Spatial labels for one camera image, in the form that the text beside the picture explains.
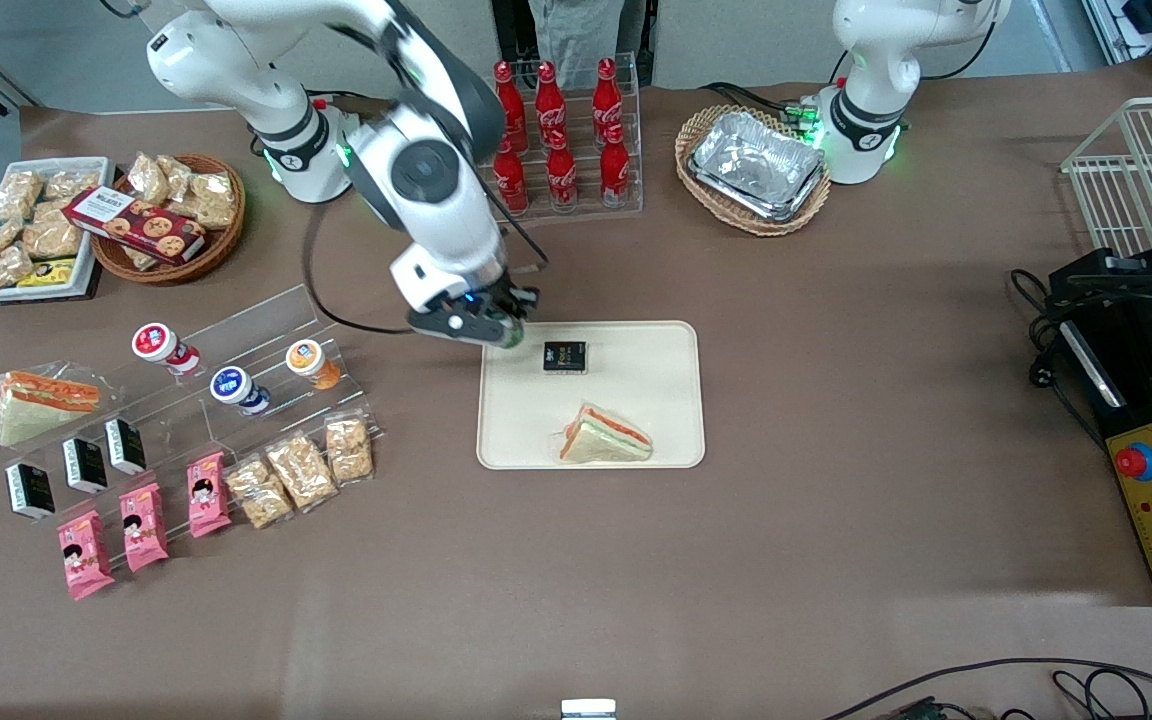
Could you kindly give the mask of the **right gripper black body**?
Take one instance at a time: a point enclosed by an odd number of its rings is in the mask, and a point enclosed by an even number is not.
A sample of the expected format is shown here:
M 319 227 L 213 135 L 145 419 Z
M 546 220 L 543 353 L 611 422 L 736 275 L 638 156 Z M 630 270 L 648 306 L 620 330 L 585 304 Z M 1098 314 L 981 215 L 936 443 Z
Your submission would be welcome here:
M 438 323 L 450 323 L 452 316 L 462 316 L 462 323 L 468 323 L 467 316 L 525 320 L 525 302 L 520 300 L 509 270 L 502 270 L 494 281 L 488 281 L 485 273 L 460 275 L 442 270 L 435 272 L 435 278 L 444 285 L 434 300 Z

